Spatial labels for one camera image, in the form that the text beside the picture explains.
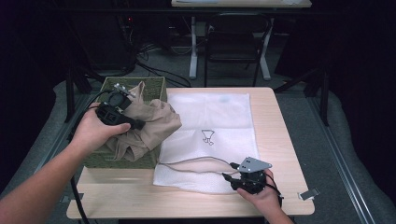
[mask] floor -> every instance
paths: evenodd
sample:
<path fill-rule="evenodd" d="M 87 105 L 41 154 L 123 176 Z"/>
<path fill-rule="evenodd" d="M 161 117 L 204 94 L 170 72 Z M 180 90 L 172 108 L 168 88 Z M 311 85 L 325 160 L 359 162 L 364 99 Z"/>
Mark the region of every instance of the floor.
<path fill-rule="evenodd" d="M 259 78 L 257 86 L 276 88 L 287 80 L 274 74 L 277 59 L 282 51 L 286 35 L 274 34 L 270 40 L 266 59 L 272 74 L 271 81 Z M 141 54 L 139 61 L 149 67 L 172 72 L 187 79 L 193 87 L 203 87 L 203 60 L 202 45 L 198 48 L 198 78 L 188 79 L 190 69 L 189 39 L 174 39 L 172 50 L 157 49 L 155 46 L 150 51 Z M 216 66 L 210 67 L 209 72 L 224 73 L 238 71 L 248 72 L 245 66 Z M 183 82 L 185 79 L 175 75 L 159 72 L 169 79 Z M 148 70 L 137 66 L 128 74 L 129 77 L 155 76 Z M 90 80 L 95 90 L 101 84 Z M 318 119 L 318 97 L 305 98 L 303 94 L 305 84 L 300 83 L 288 91 L 278 93 L 276 99 L 282 115 L 290 132 L 290 138 L 295 147 L 299 162 L 309 188 L 317 188 L 321 193 L 314 200 L 316 212 L 308 217 L 296 217 L 297 223 L 396 223 L 396 210 L 386 195 L 373 183 L 364 166 L 357 159 L 349 138 L 349 129 L 342 106 L 333 94 L 329 98 L 330 126 L 323 126 Z M 15 174 L 3 195 L 24 179 L 32 175 L 47 160 L 56 155 L 66 146 L 65 137 L 68 135 L 70 123 L 64 123 L 66 117 L 66 98 L 64 82 L 54 88 L 57 101 L 49 120 L 37 138 L 30 153 Z M 80 99 L 83 95 L 76 91 L 77 107 L 82 105 Z M 47 223 L 76 223 L 67 218 L 65 211 L 71 196 L 70 187 L 64 190 L 64 196 L 57 203 Z M 196 223 L 202 220 L 178 220 L 182 223 Z M 154 221 L 134 220 L 128 223 L 153 223 Z M 91 220 L 91 223 L 119 223 L 117 220 Z M 176 223 L 174 220 L 157 220 L 156 223 Z"/>

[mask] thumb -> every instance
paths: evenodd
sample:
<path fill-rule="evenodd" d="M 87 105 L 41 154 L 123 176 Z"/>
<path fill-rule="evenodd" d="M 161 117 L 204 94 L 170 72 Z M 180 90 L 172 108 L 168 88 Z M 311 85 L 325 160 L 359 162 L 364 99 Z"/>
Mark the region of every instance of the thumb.
<path fill-rule="evenodd" d="M 239 195 L 242 196 L 242 198 L 244 198 L 245 200 L 247 200 L 248 202 L 251 202 L 251 197 L 252 195 L 250 193 L 248 193 L 247 191 L 245 191 L 244 189 L 237 189 L 236 192 L 238 192 Z"/>
<path fill-rule="evenodd" d="M 126 133 L 131 128 L 130 123 L 122 123 L 119 125 L 111 126 L 111 135 Z"/>

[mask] black line drawing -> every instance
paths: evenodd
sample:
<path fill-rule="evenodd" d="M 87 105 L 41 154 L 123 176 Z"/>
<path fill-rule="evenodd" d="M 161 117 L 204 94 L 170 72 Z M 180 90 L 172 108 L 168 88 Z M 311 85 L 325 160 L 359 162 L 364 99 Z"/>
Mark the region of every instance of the black line drawing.
<path fill-rule="evenodd" d="M 213 144 L 215 144 L 214 142 L 212 142 L 210 139 L 212 138 L 213 133 L 215 133 L 215 131 L 212 130 L 201 130 L 201 132 L 204 134 L 205 138 L 203 139 L 205 143 L 208 143 L 210 146 L 212 146 Z"/>

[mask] fingers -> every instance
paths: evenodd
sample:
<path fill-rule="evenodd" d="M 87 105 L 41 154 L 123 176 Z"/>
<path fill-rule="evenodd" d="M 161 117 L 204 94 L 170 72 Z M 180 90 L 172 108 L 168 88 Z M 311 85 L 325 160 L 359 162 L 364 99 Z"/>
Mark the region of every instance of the fingers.
<path fill-rule="evenodd" d="M 248 193 L 247 191 L 245 191 L 244 189 L 237 189 L 236 192 L 238 192 L 239 195 L 242 196 L 242 198 L 244 198 L 245 200 L 247 200 L 248 202 L 251 202 L 252 200 L 252 195 L 250 193 Z"/>
<path fill-rule="evenodd" d="M 274 184 L 274 181 L 273 181 L 274 174 L 272 173 L 272 171 L 269 169 L 266 169 L 266 170 L 264 170 L 264 173 L 267 175 L 267 177 L 266 177 L 267 184 L 273 185 Z"/>
<path fill-rule="evenodd" d="M 87 110 L 87 112 L 89 111 L 95 111 L 97 109 L 97 107 L 99 106 L 100 103 L 92 103 L 90 104 L 90 106 L 88 107 L 89 110 Z"/>
<path fill-rule="evenodd" d="M 119 125 L 111 126 L 111 128 L 113 129 L 113 132 L 114 132 L 114 134 L 112 134 L 112 135 L 116 135 L 116 134 L 128 132 L 128 130 L 131 128 L 131 124 L 130 123 L 122 123 Z"/>

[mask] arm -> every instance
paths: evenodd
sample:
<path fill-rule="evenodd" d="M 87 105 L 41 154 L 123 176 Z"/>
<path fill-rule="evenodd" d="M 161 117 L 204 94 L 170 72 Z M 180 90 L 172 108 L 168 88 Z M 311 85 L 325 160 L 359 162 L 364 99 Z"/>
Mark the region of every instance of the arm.
<path fill-rule="evenodd" d="M 264 171 L 266 174 L 274 178 L 273 173 L 270 170 Z M 274 185 L 273 180 L 267 176 L 267 183 Z M 277 199 L 277 193 L 271 188 L 265 188 L 258 194 L 250 194 L 243 189 L 238 189 L 237 192 L 247 201 L 253 203 L 253 205 L 259 210 L 272 224 L 292 224 L 290 218 L 280 208 L 279 201 Z"/>
<path fill-rule="evenodd" d="M 43 168 L 0 201 L 0 223 L 45 223 L 64 187 L 85 157 L 130 124 L 107 126 L 94 109 L 82 118 L 72 142 Z"/>

